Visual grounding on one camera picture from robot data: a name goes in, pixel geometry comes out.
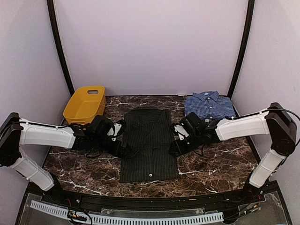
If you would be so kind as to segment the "black pinstriped long sleeve shirt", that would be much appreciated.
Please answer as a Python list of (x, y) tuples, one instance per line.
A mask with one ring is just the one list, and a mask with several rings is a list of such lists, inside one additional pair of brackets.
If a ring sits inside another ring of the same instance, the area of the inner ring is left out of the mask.
[(169, 153), (174, 141), (170, 112), (137, 108), (124, 115), (123, 142), (130, 151), (121, 160), (120, 182), (150, 182), (178, 177), (177, 158)]

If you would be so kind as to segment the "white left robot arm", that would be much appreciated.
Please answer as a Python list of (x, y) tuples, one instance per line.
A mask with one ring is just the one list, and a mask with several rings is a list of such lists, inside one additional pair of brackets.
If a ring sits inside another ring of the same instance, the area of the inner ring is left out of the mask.
[(10, 167), (26, 180), (47, 192), (55, 204), (66, 201), (57, 178), (44, 170), (22, 149), (23, 146), (53, 146), (72, 150), (102, 150), (115, 157), (124, 158), (131, 152), (118, 137), (126, 129), (126, 122), (113, 123), (103, 115), (96, 116), (85, 125), (71, 123), (55, 126), (22, 119), (12, 112), (0, 127), (0, 165)]

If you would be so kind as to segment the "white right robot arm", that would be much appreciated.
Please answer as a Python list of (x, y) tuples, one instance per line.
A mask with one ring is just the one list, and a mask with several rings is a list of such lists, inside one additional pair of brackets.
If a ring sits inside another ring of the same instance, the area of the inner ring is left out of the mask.
[(248, 176), (239, 194), (243, 203), (250, 203), (300, 143), (297, 125), (292, 116), (299, 118), (296, 113), (284, 109), (277, 102), (255, 113), (224, 119), (201, 120), (192, 112), (179, 123), (171, 125), (172, 131), (179, 138), (171, 143), (169, 153), (179, 157), (213, 143), (268, 135), (271, 145)]

